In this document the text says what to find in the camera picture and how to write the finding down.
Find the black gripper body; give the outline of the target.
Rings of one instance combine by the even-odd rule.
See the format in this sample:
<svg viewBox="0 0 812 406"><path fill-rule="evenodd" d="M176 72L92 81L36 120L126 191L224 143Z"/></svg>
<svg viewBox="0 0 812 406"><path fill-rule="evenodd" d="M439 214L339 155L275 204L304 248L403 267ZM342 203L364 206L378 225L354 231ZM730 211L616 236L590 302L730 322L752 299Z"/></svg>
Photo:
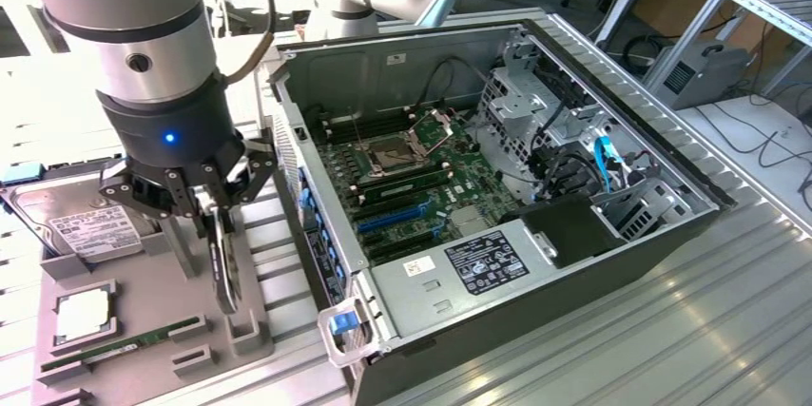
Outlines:
<svg viewBox="0 0 812 406"><path fill-rule="evenodd" d="M215 72L187 95L154 104L98 92L127 156L156 168L212 162L228 170L246 152L226 98L223 76Z"/></svg>

